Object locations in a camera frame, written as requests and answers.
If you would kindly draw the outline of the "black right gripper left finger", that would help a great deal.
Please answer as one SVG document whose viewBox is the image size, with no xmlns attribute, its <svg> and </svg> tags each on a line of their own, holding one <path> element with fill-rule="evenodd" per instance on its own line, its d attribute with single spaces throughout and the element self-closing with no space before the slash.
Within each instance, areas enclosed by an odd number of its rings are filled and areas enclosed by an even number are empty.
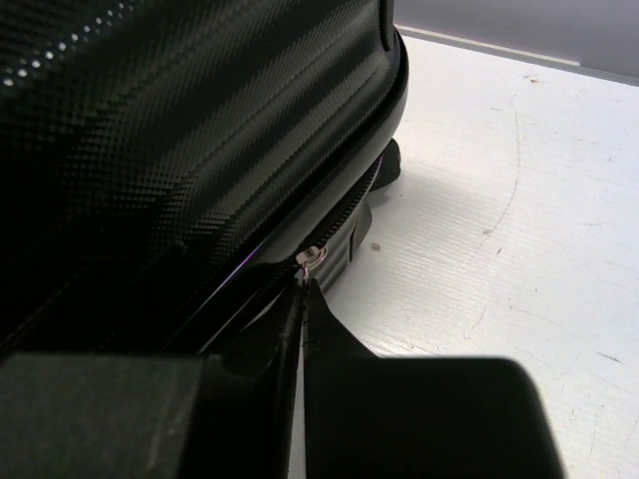
<svg viewBox="0 0 639 479">
<path fill-rule="evenodd" d="M 303 291 L 210 355 L 16 353 L 1 361 L 5 478 L 284 478 Z"/>
</svg>

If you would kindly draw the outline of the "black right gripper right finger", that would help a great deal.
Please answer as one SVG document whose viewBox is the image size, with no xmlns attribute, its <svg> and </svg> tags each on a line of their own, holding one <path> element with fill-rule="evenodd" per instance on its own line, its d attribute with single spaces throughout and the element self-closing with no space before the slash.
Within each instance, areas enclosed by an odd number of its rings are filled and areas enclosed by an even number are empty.
<svg viewBox="0 0 639 479">
<path fill-rule="evenodd" d="M 305 289 L 310 478 L 559 478 L 537 388 L 505 357 L 379 357 Z"/>
</svg>

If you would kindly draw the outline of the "black suitcase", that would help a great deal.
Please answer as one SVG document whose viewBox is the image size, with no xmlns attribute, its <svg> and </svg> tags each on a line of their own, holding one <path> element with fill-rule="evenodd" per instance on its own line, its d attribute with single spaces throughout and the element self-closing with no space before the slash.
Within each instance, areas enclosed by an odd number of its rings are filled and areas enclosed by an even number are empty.
<svg viewBox="0 0 639 479">
<path fill-rule="evenodd" d="M 5 1 L 1 350 L 194 353 L 346 224 L 402 115 L 390 1 Z"/>
</svg>

